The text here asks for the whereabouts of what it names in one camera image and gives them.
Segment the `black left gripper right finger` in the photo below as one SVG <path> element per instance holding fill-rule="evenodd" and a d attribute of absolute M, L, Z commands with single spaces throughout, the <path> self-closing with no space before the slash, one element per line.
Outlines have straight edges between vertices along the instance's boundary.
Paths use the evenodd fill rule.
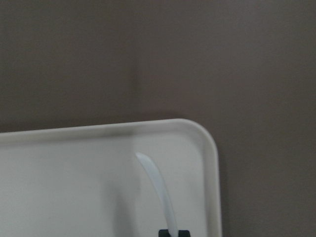
<path fill-rule="evenodd" d="M 190 231 L 189 230 L 179 230 L 178 237 L 190 237 Z"/>

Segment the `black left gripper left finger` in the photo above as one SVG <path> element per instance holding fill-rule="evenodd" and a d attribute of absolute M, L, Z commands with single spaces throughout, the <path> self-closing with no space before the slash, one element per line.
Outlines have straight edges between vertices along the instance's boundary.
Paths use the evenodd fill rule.
<path fill-rule="evenodd" d="M 168 229 L 159 230 L 158 237 L 170 237 Z"/>

